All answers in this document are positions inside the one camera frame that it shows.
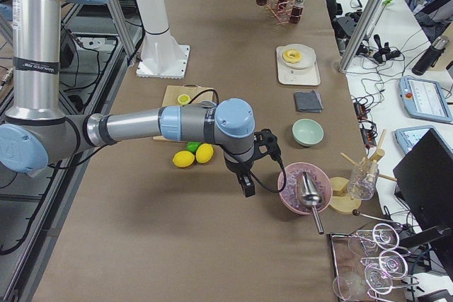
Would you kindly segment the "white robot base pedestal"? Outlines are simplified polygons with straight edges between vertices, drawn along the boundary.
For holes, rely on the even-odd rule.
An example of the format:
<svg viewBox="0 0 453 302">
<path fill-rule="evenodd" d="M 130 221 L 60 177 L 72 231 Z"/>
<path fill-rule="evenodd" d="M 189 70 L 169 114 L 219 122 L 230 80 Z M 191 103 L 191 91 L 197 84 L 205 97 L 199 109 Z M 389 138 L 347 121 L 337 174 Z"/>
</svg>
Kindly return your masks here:
<svg viewBox="0 0 453 302">
<path fill-rule="evenodd" d="M 171 34 L 164 0 L 136 0 L 144 29 L 137 75 L 183 79 L 190 54 Z"/>
</svg>

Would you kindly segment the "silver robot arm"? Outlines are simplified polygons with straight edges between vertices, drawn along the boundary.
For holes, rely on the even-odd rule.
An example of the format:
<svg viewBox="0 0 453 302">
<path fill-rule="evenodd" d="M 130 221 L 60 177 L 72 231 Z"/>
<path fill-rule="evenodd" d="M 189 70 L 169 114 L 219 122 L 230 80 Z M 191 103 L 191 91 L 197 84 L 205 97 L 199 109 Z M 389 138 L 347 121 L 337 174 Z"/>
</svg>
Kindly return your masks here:
<svg viewBox="0 0 453 302">
<path fill-rule="evenodd" d="M 161 135 L 221 146 L 243 193 L 255 192 L 251 167 L 258 150 L 251 106 L 167 106 L 125 115 L 66 115 L 58 104 L 61 5 L 108 0 L 13 0 L 13 106 L 1 126 L 1 163 L 31 173 L 96 146 Z"/>
</svg>

